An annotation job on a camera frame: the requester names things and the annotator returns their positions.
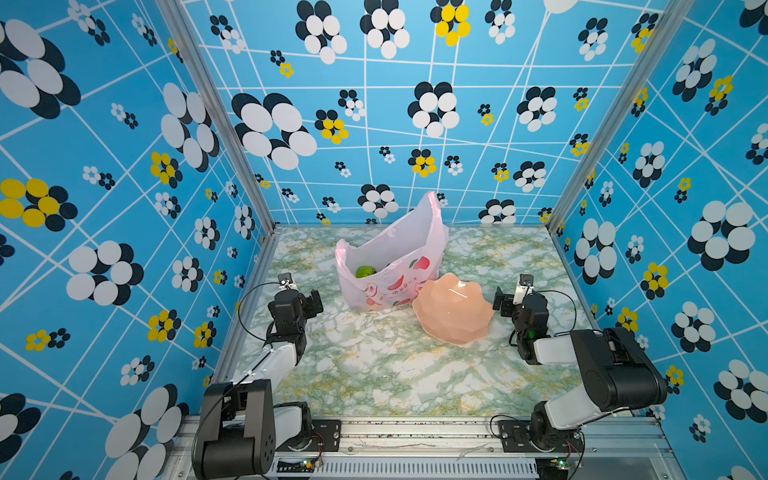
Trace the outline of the green custard apple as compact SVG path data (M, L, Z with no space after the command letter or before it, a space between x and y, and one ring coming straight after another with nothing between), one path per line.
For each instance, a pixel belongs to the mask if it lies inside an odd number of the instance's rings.
M375 275L377 270L371 266L361 266L355 271L355 277L358 279L366 278Z

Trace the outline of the pink printed plastic bag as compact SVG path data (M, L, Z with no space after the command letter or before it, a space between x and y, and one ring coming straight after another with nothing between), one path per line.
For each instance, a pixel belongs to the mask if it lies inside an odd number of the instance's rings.
M344 301L357 311L378 311L413 301L428 280L439 275L449 228L434 192L401 219L359 247L341 239L335 263ZM375 275L358 279L355 271L371 266Z

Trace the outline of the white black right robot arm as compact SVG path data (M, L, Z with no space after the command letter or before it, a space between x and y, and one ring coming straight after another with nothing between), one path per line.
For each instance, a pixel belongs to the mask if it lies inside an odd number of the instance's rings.
M513 294L497 289L492 307L512 320L510 345L527 364L579 369L579 386L536 404L523 423L533 447L553 451L577 438L588 423L666 401L665 378L624 328L550 335L547 299L528 286L517 287Z

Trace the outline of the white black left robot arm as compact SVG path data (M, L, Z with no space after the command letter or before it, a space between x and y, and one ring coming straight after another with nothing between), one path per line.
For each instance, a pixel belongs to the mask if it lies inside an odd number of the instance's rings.
M279 447L312 437L308 404L276 404L273 393L304 355L307 321L324 311L320 294L285 288L268 310L272 322L253 366L238 380L213 384L204 393L192 448L199 479L265 476Z

